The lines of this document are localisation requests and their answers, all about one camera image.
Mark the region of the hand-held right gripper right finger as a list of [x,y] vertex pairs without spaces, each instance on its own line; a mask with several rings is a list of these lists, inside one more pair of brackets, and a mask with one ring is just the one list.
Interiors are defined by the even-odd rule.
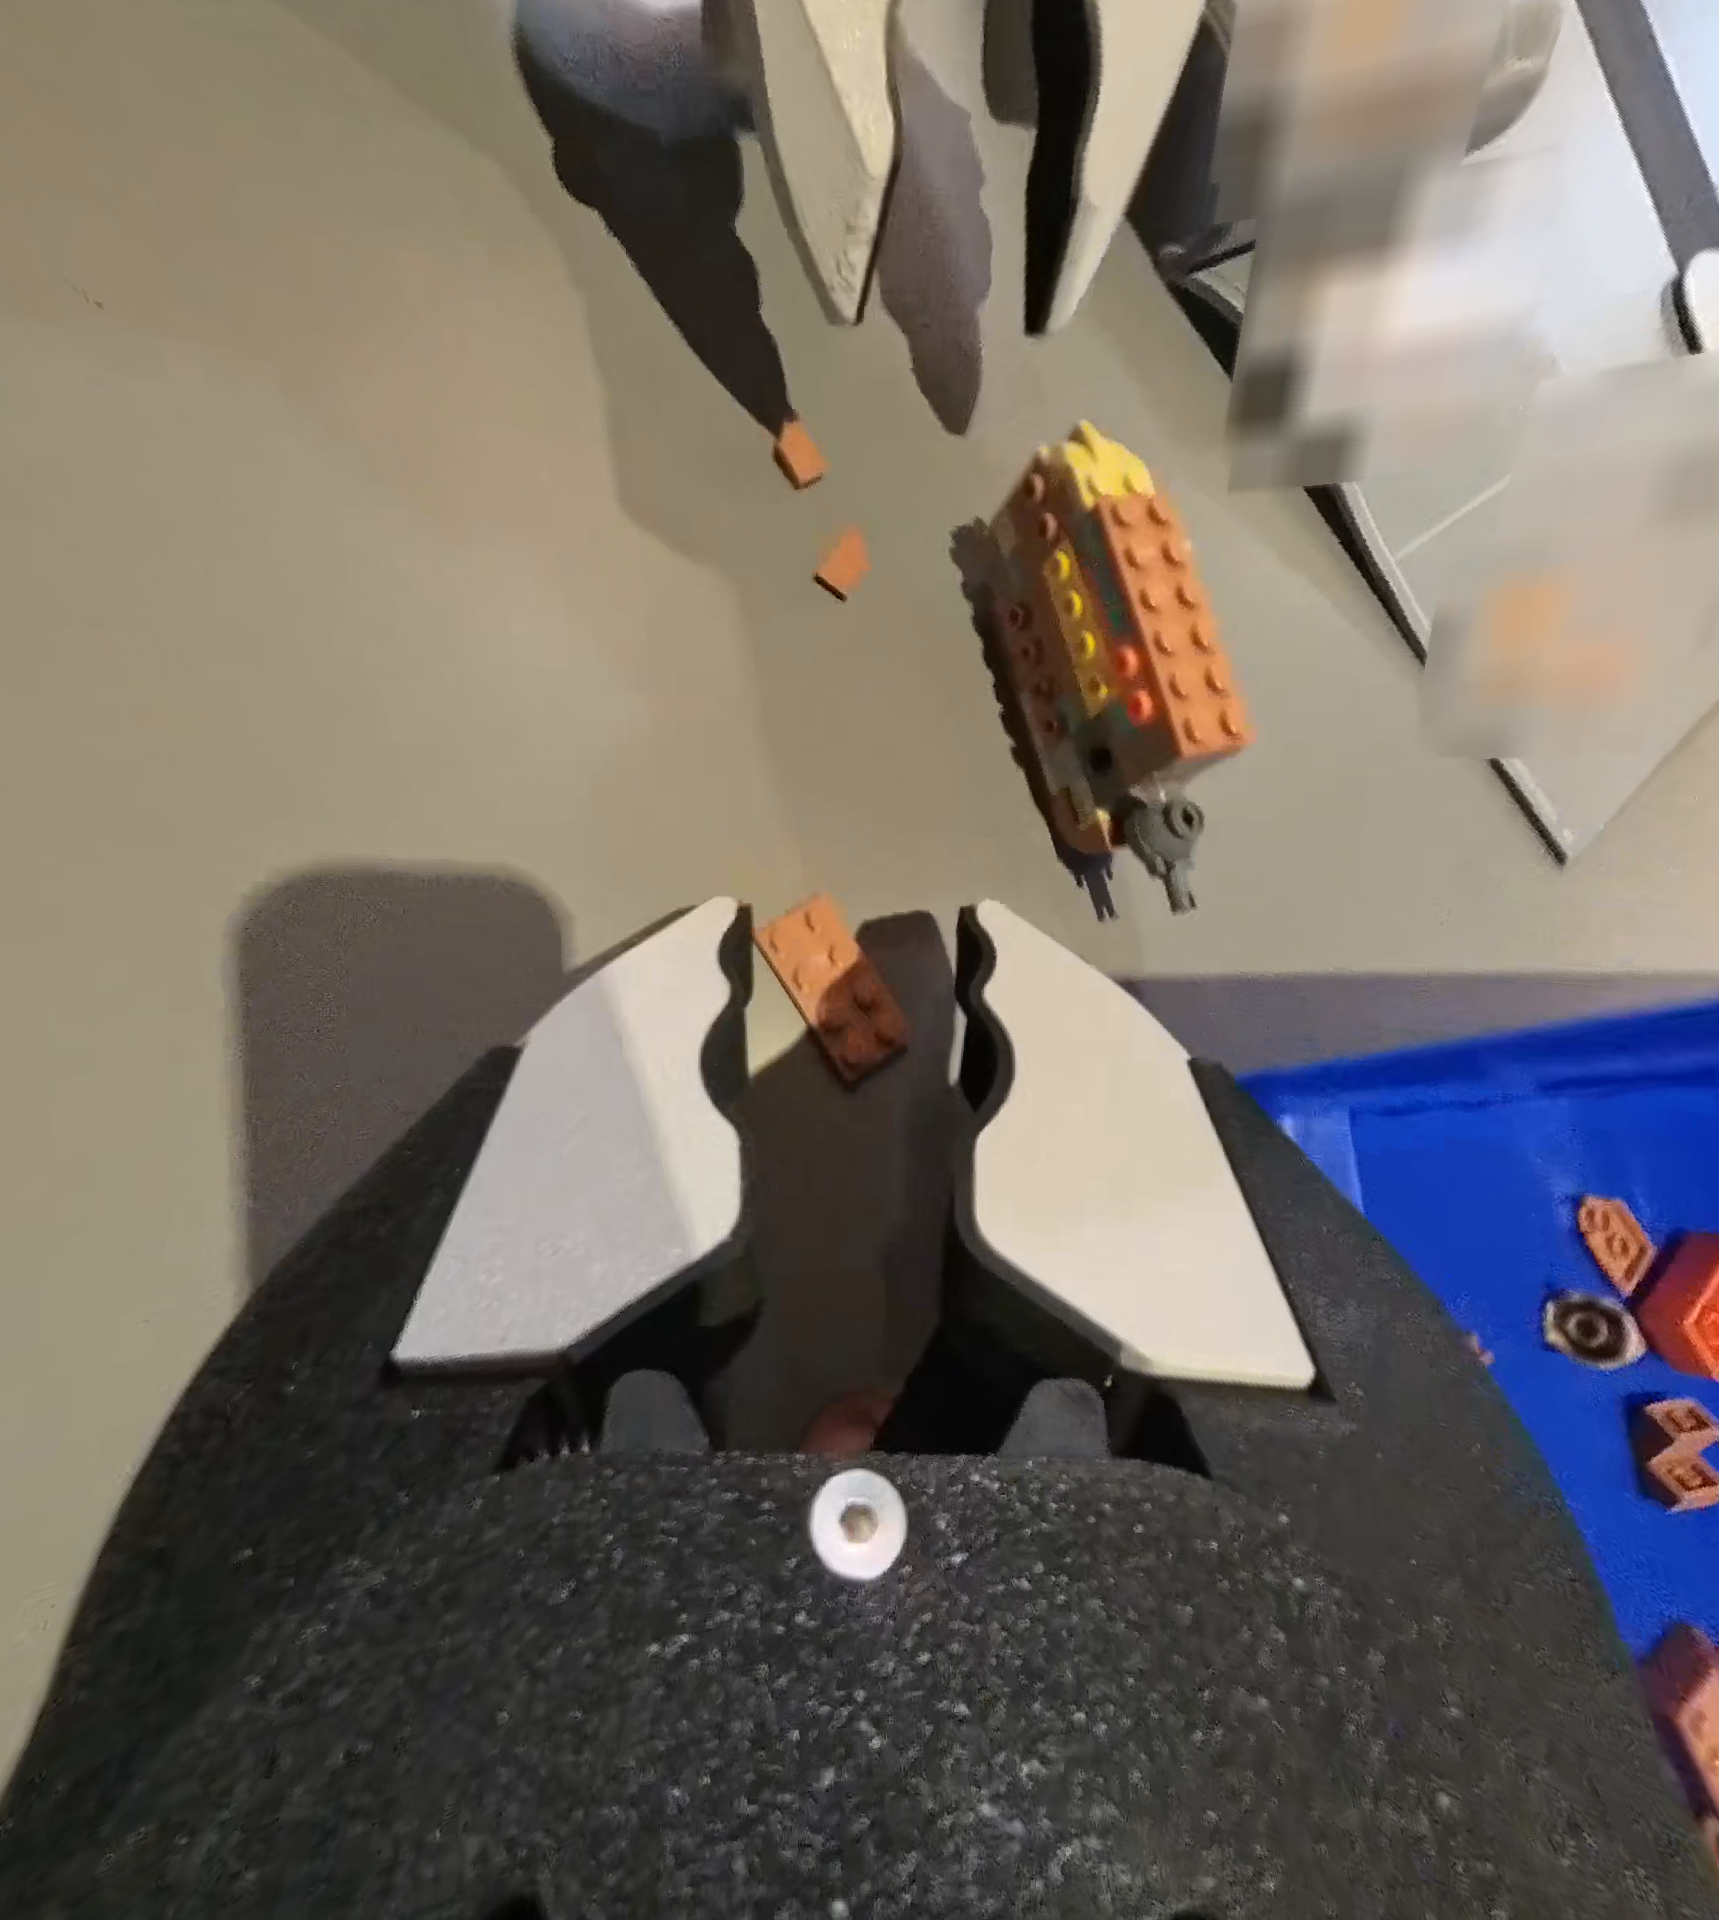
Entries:
[[1142,1381],[1310,1390],[1318,1366],[1192,1052],[998,901],[962,911],[966,1250]]

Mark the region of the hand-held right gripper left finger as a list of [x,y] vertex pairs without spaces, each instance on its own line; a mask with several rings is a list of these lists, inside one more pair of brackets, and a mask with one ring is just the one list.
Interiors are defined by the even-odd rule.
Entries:
[[741,1265],[750,913],[705,901],[531,1031],[393,1346],[403,1375],[591,1358]]

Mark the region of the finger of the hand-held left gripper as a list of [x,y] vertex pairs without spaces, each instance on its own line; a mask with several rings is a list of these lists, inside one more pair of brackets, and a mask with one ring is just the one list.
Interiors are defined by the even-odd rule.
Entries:
[[992,3],[986,99],[1032,128],[1022,313],[1062,330],[1128,228],[1166,277],[1216,244],[1216,5]]
[[892,3],[715,3],[711,55],[750,113],[826,316],[872,295],[900,150]]

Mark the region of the brown brick plate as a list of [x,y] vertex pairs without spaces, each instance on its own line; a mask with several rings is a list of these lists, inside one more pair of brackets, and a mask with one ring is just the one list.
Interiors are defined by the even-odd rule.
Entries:
[[906,1013],[830,895],[756,924],[754,943],[848,1091],[906,1054]]

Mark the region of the grey desk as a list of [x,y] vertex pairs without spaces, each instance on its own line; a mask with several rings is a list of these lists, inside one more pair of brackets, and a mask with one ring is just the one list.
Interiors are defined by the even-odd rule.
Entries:
[[[501,5],[0,5],[0,1788],[105,1534],[271,1266],[489,1047],[691,901],[816,891],[918,1020],[968,901],[1238,1067],[1719,990],[1719,711],[1570,868],[1420,730],[1130,237],[1018,323],[1026,134],[920,60],[996,223],[928,380],[828,327],[760,158],[673,230]],[[796,492],[784,421],[824,450]],[[1088,418],[1182,501],[1258,721],[1202,913],[1096,924],[950,535]],[[872,573],[814,571],[858,524]]]

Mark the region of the blue plastic bin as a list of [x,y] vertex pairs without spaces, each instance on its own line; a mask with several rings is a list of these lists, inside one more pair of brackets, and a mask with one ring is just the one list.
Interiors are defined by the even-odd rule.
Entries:
[[1576,1222],[1719,1240],[1719,1001],[1232,1081],[1208,1112],[1318,1365],[1180,1388],[1220,1527],[1184,1656],[1228,1801],[1182,1780],[1210,1917],[1719,1917],[1678,1713],[1719,1743],[1719,1378],[1544,1345],[1618,1309]]

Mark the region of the grey round brick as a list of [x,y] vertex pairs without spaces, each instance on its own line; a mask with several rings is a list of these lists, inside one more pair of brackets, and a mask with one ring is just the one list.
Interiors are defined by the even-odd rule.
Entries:
[[1648,1357],[1648,1342],[1630,1309],[1612,1299],[1566,1291],[1546,1299],[1544,1346],[1576,1366],[1616,1375]]

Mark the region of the orange brick model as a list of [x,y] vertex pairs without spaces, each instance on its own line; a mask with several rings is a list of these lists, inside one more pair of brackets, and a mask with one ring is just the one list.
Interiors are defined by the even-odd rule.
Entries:
[[1002,724],[1056,854],[1112,919],[1112,863],[1196,913],[1198,782],[1254,719],[1182,510],[1090,421],[954,536]]

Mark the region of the grey instruction booklet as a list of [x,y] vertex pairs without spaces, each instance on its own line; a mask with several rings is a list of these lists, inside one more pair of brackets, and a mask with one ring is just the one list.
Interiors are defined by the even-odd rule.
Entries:
[[[1719,5],[1524,5],[1524,48],[1498,76],[1498,132],[1480,160],[1562,162],[1554,238],[1534,315],[1548,382],[1672,359],[1690,263],[1719,252]],[[1178,238],[1180,188],[1148,188],[1136,228],[1160,278],[1226,371],[1238,344],[1252,242],[1234,228]],[[1424,662],[1430,616],[1476,559],[1504,458],[1310,491],[1356,571]],[[1672,699],[1646,743],[1588,760],[1574,743],[1502,758],[1496,775],[1554,859],[1578,859],[1719,704],[1719,669]]]

